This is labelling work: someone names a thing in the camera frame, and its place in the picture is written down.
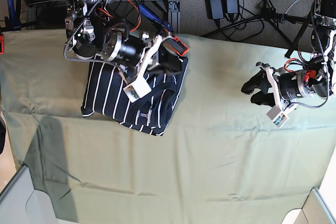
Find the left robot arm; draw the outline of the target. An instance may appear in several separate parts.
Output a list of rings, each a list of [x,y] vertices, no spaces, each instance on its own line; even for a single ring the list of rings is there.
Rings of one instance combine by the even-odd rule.
[[[300,39],[312,27],[312,53],[302,56]],[[307,17],[285,54],[283,67],[275,69],[258,62],[260,71],[244,83],[241,92],[251,96],[251,103],[279,106],[289,111],[298,99],[313,95],[325,101],[335,95],[335,0],[314,0]]]

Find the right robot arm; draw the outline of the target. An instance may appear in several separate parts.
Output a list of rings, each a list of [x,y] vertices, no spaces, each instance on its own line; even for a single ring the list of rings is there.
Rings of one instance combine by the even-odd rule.
[[[128,2],[137,13],[131,25],[125,17],[112,14],[108,6]],[[149,74],[176,75],[183,70],[181,57],[188,48],[172,27],[161,21],[139,0],[67,0],[65,28],[68,52],[73,61],[105,63],[116,67],[126,83]]]

